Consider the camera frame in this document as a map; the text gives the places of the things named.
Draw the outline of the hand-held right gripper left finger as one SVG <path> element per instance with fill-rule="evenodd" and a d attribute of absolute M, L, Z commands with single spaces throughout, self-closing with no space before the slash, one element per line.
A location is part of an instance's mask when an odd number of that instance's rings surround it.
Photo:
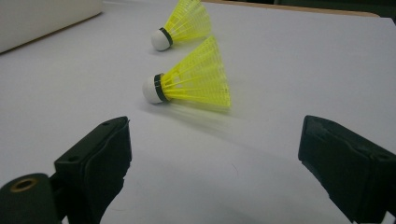
<path fill-rule="evenodd" d="M 102 122 L 54 162 L 53 187 L 71 224 L 99 224 L 132 161 L 129 120 Z"/>

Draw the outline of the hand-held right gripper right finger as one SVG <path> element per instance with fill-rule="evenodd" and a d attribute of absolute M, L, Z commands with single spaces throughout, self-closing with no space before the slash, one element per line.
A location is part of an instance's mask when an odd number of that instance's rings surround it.
<path fill-rule="evenodd" d="M 351 222 L 396 224 L 396 155 L 346 127 L 306 116 L 298 159 Z"/>

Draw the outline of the yellow shuttlecock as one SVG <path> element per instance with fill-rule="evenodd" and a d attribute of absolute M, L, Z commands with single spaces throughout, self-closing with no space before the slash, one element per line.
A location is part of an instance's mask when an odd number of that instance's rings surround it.
<path fill-rule="evenodd" d="M 178 42 L 190 41 L 211 33 L 211 20 L 201 0 L 178 0 L 164 26 L 151 35 L 151 44 L 158 51 Z"/>
<path fill-rule="evenodd" d="M 230 108 L 229 84 L 217 39 L 211 35 L 168 72 L 149 77 L 142 92 L 151 104 L 184 100 Z"/>

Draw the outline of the white plastic bin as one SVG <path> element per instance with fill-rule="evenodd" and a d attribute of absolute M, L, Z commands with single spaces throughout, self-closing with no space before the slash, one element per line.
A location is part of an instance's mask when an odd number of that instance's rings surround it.
<path fill-rule="evenodd" d="M 102 11 L 103 0 L 0 0 L 0 53 Z"/>

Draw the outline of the white flat board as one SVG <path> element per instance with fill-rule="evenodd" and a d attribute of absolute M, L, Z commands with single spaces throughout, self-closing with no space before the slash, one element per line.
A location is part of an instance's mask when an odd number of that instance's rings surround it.
<path fill-rule="evenodd" d="M 349 224 L 298 160 L 304 117 L 396 153 L 396 25 L 208 4 L 229 80 L 224 113 L 151 105 L 143 82 L 190 51 L 154 50 L 176 0 L 103 12 L 0 54 L 0 187 L 53 163 L 100 122 L 130 121 L 133 161 L 103 224 Z"/>

